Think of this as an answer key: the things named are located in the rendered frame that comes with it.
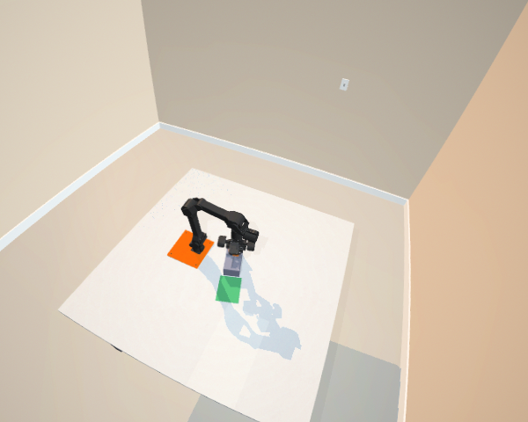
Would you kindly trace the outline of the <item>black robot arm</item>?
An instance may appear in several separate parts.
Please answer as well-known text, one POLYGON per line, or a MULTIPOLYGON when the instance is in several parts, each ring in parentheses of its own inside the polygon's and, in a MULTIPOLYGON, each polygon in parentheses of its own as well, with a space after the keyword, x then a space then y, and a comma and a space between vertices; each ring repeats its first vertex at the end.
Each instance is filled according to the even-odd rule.
MULTIPOLYGON (((204 198, 188 198, 183 204, 181 211, 184 216, 187 217, 190 228, 193 233, 192 240, 189 242, 189 247, 192 247, 190 251, 193 251, 197 254, 201 254, 205 246, 203 245, 207 240, 207 233, 202 232, 201 225, 197 216, 198 211, 204 211, 209 215, 215 216, 216 218, 222 220, 227 225, 227 228, 231 229, 231 236, 233 238, 243 239, 256 243, 259 231, 254 229, 249 229, 249 221, 239 212, 236 211, 227 211, 221 207, 218 207, 204 198), (244 224, 243 224, 244 223, 244 224), (242 226, 243 225, 243 226, 242 226)), ((243 253, 243 246, 240 245, 240 241, 233 242, 230 240, 228 242, 229 246, 229 255, 238 256, 243 253)))

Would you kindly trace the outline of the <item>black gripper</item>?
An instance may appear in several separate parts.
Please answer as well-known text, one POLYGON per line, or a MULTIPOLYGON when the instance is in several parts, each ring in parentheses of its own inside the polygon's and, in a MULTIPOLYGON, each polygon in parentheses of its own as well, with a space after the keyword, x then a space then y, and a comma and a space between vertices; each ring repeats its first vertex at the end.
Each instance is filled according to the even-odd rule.
POLYGON ((247 240, 242 240, 242 239, 243 239, 243 237, 241 237, 239 239, 236 239, 236 238, 233 238, 231 236, 231 239, 227 239, 226 240, 226 236, 219 236, 218 239, 217 239, 216 246, 218 248, 224 248, 224 245, 226 245, 225 249, 229 249, 228 242, 230 240, 232 240, 233 242, 240 241, 240 245, 243 246, 243 251, 245 251, 245 250, 254 251, 255 243, 249 242, 247 240))

